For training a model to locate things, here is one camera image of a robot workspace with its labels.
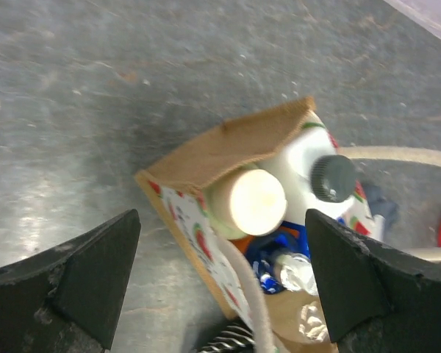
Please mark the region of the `blue-grey cloth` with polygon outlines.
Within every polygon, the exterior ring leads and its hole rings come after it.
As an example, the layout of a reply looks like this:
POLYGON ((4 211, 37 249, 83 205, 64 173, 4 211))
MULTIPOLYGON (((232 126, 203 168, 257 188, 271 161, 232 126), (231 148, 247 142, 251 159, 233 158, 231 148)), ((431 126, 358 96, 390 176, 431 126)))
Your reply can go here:
POLYGON ((389 232, 393 224, 398 220, 398 204, 387 198, 378 185, 370 182, 363 182, 362 189, 367 198, 372 216, 374 218, 378 215, 383 217, 384 233, 389 232))

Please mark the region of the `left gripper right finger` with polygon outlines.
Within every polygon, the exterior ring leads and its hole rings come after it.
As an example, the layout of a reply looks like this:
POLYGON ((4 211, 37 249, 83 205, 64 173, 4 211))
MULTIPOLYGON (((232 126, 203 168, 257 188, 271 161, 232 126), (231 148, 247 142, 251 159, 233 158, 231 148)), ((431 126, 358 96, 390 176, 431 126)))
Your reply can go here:
POLYGON ((360 235, 318 210, 306 233, 340 352, 441 352, 441 265, 360 235))

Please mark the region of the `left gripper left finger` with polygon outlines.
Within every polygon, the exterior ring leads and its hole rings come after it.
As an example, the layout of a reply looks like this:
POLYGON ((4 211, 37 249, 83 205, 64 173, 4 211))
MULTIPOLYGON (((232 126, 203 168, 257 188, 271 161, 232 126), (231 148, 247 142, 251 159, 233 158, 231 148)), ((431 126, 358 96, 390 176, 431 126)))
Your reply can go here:
POLYGON ((0 352, 108 352, 140 236, 136 210, 0 268, 0 352))

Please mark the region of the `striped shirt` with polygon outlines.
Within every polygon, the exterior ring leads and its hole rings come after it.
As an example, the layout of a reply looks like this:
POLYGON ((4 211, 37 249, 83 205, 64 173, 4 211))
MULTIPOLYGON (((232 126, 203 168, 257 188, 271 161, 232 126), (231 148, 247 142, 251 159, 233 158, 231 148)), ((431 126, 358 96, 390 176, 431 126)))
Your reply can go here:
POLYGON ((254 352, 253 333, 241 318, 224 320, 203 331, 191 352, 254 352))

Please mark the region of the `canvas tote bag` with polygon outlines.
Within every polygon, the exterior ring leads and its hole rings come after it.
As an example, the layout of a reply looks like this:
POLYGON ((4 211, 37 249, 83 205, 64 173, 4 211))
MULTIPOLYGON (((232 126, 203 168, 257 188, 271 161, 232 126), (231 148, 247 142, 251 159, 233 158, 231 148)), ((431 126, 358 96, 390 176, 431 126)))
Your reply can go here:
POLYGON ((383 243, 310 97, 227 121, 137 174, 257 352, 441 352, 441 248, 383 243))

